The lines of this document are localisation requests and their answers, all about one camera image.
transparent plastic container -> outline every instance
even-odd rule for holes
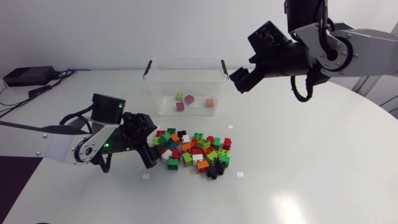
[[[219,103],[223,85],[228,80],[223,60],[205,58],[154,58],[149,61],[144,80],[162,116],[200,115],[212,116]],[[195,98],[185,109],[177,111],[177,93]],[[207,107],[206,100],[213,99],[214,106]]]

robotic arm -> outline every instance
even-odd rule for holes
[[[89,108],[66,116],[58,126],[36,128],[0,121],[0,141],[2,148],[8,150],[1,151],[1,155],[46,157],[75,166],[92,163],[108,172],[113,153],[136,150],[147,169],[154,167],[163,149],[149,147],[147,137],[157,126],[146,114],[123,114],[125,103],[126,100],[94,94]],[[91,117],[82,117],[90,110]],[[88,126],[88,133],[81,130],[84,125]],[[18,141],[17,136],[22,136],[23,141]]]
[[[266,22],[248,39],[256,64],[249,73],[242,67],[230,75],[241,93],[251,90],[263,78],[290,76],[299,101],[312,97],[313,86],[330,77],[398,75],[398,36],[371,29],[353,29],[328,18],[327,0],[285,0],[288,30],[292,42],[271,22]],[[295,76],[307,74],[307,96],[300,95]]]

white round table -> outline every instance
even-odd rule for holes
[[[143,72],[76,73],[1,120],[55,125],[93,93],[120,97],[160,129],[231,138],[224,175],[147,170],[137,152],[107,174],[43,159],[4,223],[398,223],[398,121],[369,100],[326,83],[300,103],[289,78],[269,78],[245,94],[229,82],[214,116],[161,117]]]

red lego brick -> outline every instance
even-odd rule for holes
[[[183,111],[183,110],[185,110],[184,102],[178,102],[178,103],[175,103],[175,105],[176,105],[176,107],[177,107],[177,111]]]
[[[213,99],[206,99],[206,107],[209,107],[209,108],[214,107],[214,100]]]
[[[208,137],[206,138],[206,140],[209,141],[210,144],[211,144],[211,146],[213,147],[214,137],[213,137],[213,136],[208,136]]]
[[[184,99],[185,99],[185,102],[187,102],[188,104],[193,103],[193,101],[195,100],[195,98],[191,95],[186,96]]]
[[[231,149],[231,144],[232,144],[231,139],[225,138],[224,144],[223,144],[223,149],[230,150]]]
[[[192,148],[192,154],[203,154],[203,151],[197,147]]]
[[[156,132],[156,137],[161,137],[166,131],[157,131]]]
[[[197,141],[199,141],[199,139],[192,139],[191,146],[192,147],[196,147],[197,146]]]
[[[178,159],[178,161],[180,162],[181,152],[178,149],[173,150],[172,159]]]
[[[211,152],[214,152],[215,150],[212,147],[209,147],[207,149],[205,149],[204,152],[204,156],[209,155]]]

white lego brick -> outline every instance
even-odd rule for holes
[[[193,165],[197,165],[198,162],[203,161],[203,154],[194,154],[192,155]]]
[[[189,135],[183,135],[182,136],[182,143],[183,144],[185,144],[185,143],[189,143],[191,140],[189,139]]]
[[[170,150],[166,150],[162,154],[162,161],[167,164],[167,159],[170,159],[172,157],[173,152]]]

